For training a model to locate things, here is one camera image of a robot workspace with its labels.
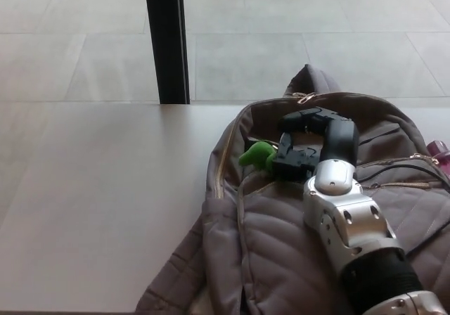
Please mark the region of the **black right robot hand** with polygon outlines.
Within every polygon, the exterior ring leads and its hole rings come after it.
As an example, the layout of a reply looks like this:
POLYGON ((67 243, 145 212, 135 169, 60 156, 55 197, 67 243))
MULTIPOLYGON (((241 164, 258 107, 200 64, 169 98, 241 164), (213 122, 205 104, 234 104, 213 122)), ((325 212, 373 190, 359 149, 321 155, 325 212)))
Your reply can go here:
POLYGON ((292 112, 279 120, 278 130, 282 132, 278 150, 266 160, 266 168, 276 179, 304 182, 325 160, 344 160, 353 166, 356 164, 358 129, 351 119, 332 110, 315 107, 292 112), (320 149, 295 149, 295 132, 321 136, 323 145, 320 149))

